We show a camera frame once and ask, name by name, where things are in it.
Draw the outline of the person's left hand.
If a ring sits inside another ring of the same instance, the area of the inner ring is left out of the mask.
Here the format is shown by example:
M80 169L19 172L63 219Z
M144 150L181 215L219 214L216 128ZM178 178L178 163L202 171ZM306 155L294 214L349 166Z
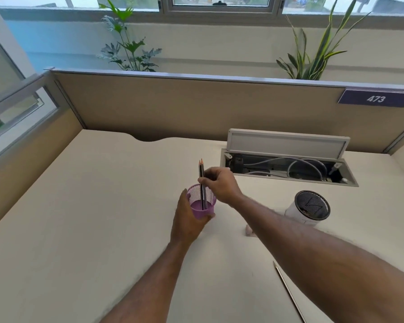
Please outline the person's left hand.
M206 224L198 222L195 218L187 199L187 189L184 189L179 197L173 218L170 244L190 247Z

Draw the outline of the person's right hand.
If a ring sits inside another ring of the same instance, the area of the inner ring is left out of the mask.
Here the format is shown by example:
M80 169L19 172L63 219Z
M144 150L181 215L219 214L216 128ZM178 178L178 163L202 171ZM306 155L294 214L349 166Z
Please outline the person's right hand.
M211 167L205 170L198 182L207 186L216 198L234 209L239 207L244 195L239 188L234 174L229 168Z

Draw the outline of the purple mesh pen cup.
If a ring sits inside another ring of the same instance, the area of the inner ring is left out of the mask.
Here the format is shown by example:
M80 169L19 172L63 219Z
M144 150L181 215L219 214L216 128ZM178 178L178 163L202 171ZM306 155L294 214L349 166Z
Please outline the purple mesh pen cup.
M205 187L205 193L203 195L200 184L195 184L189 187L187 191L187 199L192 208L192 212L197 219L211 215L215 211L217 199L212 190L208 187Z

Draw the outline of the person's right forearm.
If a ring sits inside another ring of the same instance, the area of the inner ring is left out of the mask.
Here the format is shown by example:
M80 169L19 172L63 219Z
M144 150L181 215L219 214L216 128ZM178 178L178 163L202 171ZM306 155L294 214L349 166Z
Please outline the person's right forearm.
M335 323L404 323L404 272L237 194L237 210L283 271Z

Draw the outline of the person's left forearm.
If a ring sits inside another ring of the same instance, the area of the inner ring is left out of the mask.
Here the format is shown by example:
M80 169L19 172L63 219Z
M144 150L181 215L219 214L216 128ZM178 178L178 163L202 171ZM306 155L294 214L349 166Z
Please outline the person's left forearm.
M166 323L192 240L171 240L159 258L99 323Z

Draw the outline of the beige desk partition panel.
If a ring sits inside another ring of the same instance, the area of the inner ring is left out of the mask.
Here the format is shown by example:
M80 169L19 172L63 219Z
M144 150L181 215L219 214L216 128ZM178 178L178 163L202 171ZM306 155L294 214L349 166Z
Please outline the beige desk partition panel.
M51 68L85 129L142 141L226 141L231 128L349 137L348 151L404 146L404 108L338 104L346 89L404 92L404 85L244 76Z

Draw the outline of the white mesh pen cup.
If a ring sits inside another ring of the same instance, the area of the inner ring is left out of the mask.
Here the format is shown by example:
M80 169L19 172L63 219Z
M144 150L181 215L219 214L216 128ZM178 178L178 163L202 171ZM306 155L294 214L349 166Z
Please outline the white mesh pen cup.
M299 191L285 210L284 216L307 226L315 227L330 216L330 206L320 194L303 190Z

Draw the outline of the light wooden pencil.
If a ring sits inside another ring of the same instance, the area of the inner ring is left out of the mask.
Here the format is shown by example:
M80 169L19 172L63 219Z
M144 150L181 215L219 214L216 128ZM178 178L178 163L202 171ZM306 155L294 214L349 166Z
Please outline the light wooden pencil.
M302 311L300 310L295 298L293 297L293 295L291 293L290 288L288 287L288 285L287 285L287 283L285 281L285 278L284 278L283 274L281 273L281 270L280 270L279 266L277 265L277 263L275 261L273 261L273 265L274 265L274 268L275 268L278 276L280 277L280 280L281 280L281 282L282 282L282 284L283 284L283 286L284 286L284 288L285 288L285 290L286 290L286 292L287 292L287 294L289 296L289 299L291 300L296 312L298 313L298 315L300 317L301 322L302 323L307 323L305 317L303 316Z

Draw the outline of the broad-leaf green plant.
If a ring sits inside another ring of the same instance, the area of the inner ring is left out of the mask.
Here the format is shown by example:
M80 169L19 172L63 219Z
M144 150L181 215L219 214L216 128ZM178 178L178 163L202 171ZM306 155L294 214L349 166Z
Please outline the broad-leaf green plant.
M111 15L102 16L102 24L110 32L114 41L106 43L97 58L116 64L123 71L156 72L157 64L153 58L162 53L162 48L144 49L145 37L139 40L131 39L127 24L134 9L129 5L120 7L114 0L99 3L99 8L109 10Z

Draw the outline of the snake plant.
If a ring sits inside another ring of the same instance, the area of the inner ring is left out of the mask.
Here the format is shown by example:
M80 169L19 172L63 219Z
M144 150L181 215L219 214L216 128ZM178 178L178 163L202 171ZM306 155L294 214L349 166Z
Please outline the snake plant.
M349 25L357 1L351 0L337 28L334 27L333 17L338 0L334 1L329 12L327 27L312 58L307 52L308 38L305 30L303 28L297 30L292 25L290 19L286 17L293 32L296 53L294 55L288 53L286 60L282 58L277 59L277 65L293 80L319 81L327 67L328 61L335 55L346 53L345 50L338 50L342 40L369 15L368 13Z

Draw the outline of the beige side partition panel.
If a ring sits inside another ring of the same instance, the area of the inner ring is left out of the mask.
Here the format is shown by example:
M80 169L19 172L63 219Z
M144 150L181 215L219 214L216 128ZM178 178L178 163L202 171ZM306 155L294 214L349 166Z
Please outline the beige side partition panel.
M61 109L0 155L0 220L83 129Z

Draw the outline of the blue number sign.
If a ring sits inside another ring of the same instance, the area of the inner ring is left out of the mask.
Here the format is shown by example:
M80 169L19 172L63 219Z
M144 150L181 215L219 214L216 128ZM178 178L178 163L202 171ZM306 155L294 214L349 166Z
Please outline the blue number sign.
M346 89L338 104L404 108L404 92Z

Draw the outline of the glass side partition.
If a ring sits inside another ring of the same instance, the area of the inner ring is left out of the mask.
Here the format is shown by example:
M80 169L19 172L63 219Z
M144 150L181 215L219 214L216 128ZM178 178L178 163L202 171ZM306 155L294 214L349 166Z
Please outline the glass side partition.
M47 87L0 15L0 156L58 111Z

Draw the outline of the window frame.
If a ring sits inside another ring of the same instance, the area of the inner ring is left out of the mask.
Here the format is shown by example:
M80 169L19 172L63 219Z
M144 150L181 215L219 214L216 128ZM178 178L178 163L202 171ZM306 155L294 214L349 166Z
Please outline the window frame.
M404 0L0 0L0 9L66 9L159 14L218 12L242 14L329 15L404 18Z

